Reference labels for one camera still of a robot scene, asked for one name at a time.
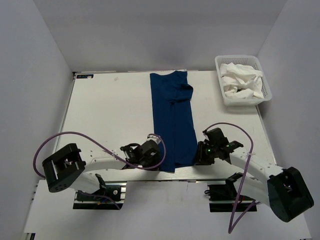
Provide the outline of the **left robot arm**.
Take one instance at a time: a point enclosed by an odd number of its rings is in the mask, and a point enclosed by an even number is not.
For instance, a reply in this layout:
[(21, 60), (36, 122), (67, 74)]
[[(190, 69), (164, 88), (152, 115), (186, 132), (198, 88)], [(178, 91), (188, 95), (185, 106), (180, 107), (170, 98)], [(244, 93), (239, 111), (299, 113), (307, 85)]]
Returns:
[(107, 187), (102, 176), (94, 171), (134, 167), (157, 170), (161, 162), (160, 142), (156, 137), (149, 137), (143, 144), (122, 146), (124, 162), (118, 160), (115, 153), (99, 156), (83, 153), (75, 143), (67, 144), (42, 162), (48, 190), (58, 193), (71, 188), (99, 200), (105, 196)]

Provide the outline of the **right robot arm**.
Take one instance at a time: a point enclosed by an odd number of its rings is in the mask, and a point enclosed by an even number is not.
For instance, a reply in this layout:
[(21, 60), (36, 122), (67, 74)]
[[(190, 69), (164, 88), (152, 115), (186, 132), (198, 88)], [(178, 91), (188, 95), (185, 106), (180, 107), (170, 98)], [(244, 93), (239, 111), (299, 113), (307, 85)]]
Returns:
[(206, 139), (198, 142), (195, 164), (209, 166), (215, 159), (241, 168), (227, 177), (224, 184), (210, 184), (205, 194), (210, 201), (247, 197), (262, 203), (283, 222), (288, 223), (314, 206), (313, 197), (295, 167), (283, 168), (254, 155), (238, 141), (229, 141), (217, 127), (203, 131)]

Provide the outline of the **white t shirt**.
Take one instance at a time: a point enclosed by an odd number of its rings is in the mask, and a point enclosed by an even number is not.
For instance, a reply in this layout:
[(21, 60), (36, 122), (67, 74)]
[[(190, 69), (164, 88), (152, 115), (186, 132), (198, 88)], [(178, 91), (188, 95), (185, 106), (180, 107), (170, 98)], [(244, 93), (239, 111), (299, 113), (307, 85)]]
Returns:
[(263, 72), (249, 65), (222, 63), (219, 68), (224, 94), (229, 99), (263, 99)]

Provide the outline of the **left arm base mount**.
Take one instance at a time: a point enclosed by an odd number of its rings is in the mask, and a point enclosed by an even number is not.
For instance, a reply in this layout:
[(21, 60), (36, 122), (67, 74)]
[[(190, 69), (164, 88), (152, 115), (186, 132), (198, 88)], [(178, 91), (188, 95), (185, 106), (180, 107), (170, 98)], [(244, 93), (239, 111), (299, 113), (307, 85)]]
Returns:
[(106, 182), (106, 188), (96, 191), (93, 196), (76, 191), (74, 210), (120, 210), (126, 196), (126, 182)]

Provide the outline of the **blue t shirt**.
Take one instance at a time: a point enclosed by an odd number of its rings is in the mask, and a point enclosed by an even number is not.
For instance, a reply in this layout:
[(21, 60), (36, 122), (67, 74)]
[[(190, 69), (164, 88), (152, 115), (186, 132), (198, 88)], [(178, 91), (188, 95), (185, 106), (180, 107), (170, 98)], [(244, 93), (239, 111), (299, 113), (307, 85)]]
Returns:
[(153, 131), (165, 144), (160, 147), (161, 154), (166, 157), (159, 169), (173, 173), (176, 168), (192, 166), (197, 153), (191, 108), (194, 89), (188, 84), (186, 71), (166, 75), (151, 73), (149, 77)]

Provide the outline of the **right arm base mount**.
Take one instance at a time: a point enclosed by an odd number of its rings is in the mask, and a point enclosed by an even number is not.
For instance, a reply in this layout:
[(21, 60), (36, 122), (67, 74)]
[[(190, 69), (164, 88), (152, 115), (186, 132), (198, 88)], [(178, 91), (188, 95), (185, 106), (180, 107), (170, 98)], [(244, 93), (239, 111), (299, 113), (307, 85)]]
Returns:
[[(231, 213), (235, 204), (235, 191), (228, 189), (226, 184), (210, 184), (204, 191), (209, 198), (209, 210), (211, 213)], [(241, 195), (235, 211), (243, 212), (253, 201), (253, 199)]]

